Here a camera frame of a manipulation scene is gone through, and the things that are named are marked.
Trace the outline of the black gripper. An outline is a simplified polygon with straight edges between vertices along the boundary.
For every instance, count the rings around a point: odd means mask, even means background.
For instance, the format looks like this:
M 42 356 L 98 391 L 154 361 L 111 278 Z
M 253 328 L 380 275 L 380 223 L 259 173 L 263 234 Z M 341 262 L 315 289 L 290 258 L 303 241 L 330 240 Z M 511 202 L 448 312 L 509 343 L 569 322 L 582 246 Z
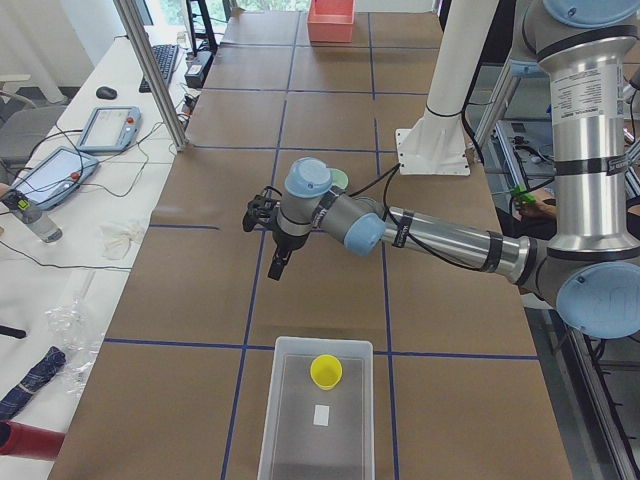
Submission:
M 292 235 L 282 229 L 277 229 L 273 232 L 273 239 L 276 243 L 276 250 L 268 270 L 268 277 L 272 280 L 279 280 L 292 253 L 301 249 L 306 243 L 306 236 Z

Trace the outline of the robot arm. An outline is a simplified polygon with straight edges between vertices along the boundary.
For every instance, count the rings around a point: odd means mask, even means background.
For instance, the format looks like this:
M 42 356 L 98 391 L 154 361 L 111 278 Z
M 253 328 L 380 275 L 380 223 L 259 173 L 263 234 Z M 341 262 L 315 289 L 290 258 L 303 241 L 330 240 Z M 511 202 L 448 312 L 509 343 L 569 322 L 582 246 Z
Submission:
M 452 3 L 423 116 L 397 132 L 401 174 L 444 184 L 433 215 L 360 199 L 335 187 L 315 158 L 293 163 L 268 227 L 269 276 L 320 228 L 365 255 L 380 242 L 494 273 L 535 293 L 583 334 L 621 338 L 639 329 L 639 243 L 627 228 L 622 63 L 638 38 L 635 1 L 521 1 L 513 51 L 548 76 L 557 230 L 549 241 L 446 221 L 470 185 L 461 117 L 497 11 L 493 1 Z

